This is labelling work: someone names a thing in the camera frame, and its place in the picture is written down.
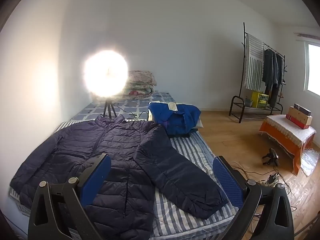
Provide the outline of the dark hanging clothes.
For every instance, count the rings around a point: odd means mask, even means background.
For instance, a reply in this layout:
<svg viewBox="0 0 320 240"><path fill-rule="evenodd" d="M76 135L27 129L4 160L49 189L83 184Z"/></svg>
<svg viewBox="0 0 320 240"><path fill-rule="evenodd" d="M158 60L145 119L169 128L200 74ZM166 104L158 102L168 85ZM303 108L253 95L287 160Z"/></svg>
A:
<svg viewBox="0 0 320 240"><path fill-rule="evenodd" d="M268 95L268 104L271 108L276 106L280 87L284 81L285 60L272 49L264 51L263 82L265 94Z"/></svg>

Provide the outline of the black clothes rack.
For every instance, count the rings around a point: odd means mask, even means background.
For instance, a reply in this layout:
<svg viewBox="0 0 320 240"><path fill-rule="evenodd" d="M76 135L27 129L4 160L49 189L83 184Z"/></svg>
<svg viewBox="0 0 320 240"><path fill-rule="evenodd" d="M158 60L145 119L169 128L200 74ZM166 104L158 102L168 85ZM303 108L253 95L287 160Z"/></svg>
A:
<svg viewBox="0 0 320 240"><path fill-rule="evenodd" d="M241 93L232 97L229 115L242 122L244 119L264 119L267 115L282 114L285 56L263 41L244 31L244 58L240 90L252 92L243 98Z"/></svg>

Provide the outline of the small black tripod gadget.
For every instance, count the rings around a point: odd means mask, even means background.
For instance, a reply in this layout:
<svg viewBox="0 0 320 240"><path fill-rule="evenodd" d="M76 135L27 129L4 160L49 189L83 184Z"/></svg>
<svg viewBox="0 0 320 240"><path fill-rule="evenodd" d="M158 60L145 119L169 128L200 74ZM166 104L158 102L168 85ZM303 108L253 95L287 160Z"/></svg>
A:
<svg viewBox="0 0 320 240"><path fill-rule="evenodd" d="M279 166L279 157L276 151L272 148L269 149L268 154L262 157L263 165L273 165L275 167Z"/></svg>

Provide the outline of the orange covered low table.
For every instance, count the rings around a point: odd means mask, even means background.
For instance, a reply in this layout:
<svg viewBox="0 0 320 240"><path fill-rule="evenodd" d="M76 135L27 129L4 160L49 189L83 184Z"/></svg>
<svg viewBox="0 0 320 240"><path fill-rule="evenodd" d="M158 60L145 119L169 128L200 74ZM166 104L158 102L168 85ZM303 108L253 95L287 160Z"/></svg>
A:
<svg viewBox="0 0 320 240"><path fill-rule="evenodd" d="M259 129L260 134L266 134L275 140L288 154L293 156L292 173L297 176L300 171L302 153L311 148L316 130L309 126L301 129L286 115L269 115Z"/></svg>

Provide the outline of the stacked cardboard boxes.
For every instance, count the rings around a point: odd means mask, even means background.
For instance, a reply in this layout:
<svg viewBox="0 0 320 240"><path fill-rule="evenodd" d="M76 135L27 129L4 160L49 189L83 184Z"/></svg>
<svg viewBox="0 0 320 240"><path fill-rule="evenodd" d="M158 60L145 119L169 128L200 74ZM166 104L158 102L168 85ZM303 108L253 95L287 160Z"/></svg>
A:
<svg viewBox="0 0 320 240"><path fill-rule="evenodd" d="M311 111L296 103L289 107L286 118L301 129L309 128L312 123Z"/></svg>

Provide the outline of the yellow box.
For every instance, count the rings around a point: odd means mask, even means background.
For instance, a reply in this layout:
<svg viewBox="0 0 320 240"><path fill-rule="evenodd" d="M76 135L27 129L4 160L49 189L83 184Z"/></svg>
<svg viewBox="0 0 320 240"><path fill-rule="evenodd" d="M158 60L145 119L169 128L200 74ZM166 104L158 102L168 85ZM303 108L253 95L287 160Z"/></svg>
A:
<svg viewBox="0 0 320 240"><path fill-rule="evenodd" d="M252 92L251 101L253 108L265 109L268 104L268 95L254 91Z"/></svg>

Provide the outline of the blue folded work jacket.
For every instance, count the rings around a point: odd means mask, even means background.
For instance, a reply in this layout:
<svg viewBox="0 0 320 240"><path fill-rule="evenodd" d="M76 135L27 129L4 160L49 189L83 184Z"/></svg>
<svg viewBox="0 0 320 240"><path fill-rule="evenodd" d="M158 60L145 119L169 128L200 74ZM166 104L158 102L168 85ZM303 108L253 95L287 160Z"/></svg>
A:
<svg viewBox="0 0 320 240"><path fill-rule="evenodd" d="M152 101L148 111L149 120L162 125L170 137L188 136L203 128L201 111L194 105Z"/></svg>

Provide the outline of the blue checkered bed sheet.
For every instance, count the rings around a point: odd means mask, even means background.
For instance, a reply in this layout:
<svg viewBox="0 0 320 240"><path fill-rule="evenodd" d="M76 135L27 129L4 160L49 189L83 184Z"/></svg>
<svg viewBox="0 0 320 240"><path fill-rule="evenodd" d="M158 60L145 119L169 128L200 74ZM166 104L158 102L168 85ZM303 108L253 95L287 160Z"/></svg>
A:
<svg viewBox="0 0 320 240"><path fill-rule="evenodd" d="M147 98L113 99L116 115L122 114L125 119L144 119L148 115L148 105L152 101L174 102L174 98L166 92L154 92ZM105 101L93 101L78 114L72 117L71 121L94 120L104 112Z"/></svg>

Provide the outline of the window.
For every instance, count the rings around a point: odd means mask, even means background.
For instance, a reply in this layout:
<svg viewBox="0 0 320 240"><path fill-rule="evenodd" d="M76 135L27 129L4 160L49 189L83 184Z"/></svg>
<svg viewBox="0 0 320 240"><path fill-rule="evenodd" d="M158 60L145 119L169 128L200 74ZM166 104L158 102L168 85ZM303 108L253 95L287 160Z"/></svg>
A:
<svg viewBox="0 0 320 240"><path fill-rule="evenodd" d="M305 85L304 90L320 95L320 48L319 44L305 42Z"/></svg>

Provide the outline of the striped hanging towel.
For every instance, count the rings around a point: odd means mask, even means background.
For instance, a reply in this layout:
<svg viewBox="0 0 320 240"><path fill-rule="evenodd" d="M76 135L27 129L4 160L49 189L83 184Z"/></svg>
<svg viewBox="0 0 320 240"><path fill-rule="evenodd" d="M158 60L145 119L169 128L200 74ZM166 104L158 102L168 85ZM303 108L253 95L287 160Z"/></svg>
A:
<svg viewBox="0 0 320 240"><path fill-rule="evenodd" d="M252 91L261 91L263 81L264 44L253 35L246 34L245 46L245 88Z"/></svg>

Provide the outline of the folded floral quilt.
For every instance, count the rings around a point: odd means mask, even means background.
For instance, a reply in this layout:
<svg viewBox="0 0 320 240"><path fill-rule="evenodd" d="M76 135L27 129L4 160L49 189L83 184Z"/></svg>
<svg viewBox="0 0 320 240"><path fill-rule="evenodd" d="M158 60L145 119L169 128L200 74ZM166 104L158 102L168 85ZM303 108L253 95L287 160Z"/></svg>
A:
<svg viewBox="0 0 320 240"><path fill-rule="evenodd" d="M148 70L130 70L122 96L149 97L153 94L155 86L157 86L157 82L152 72Z"/></svg>

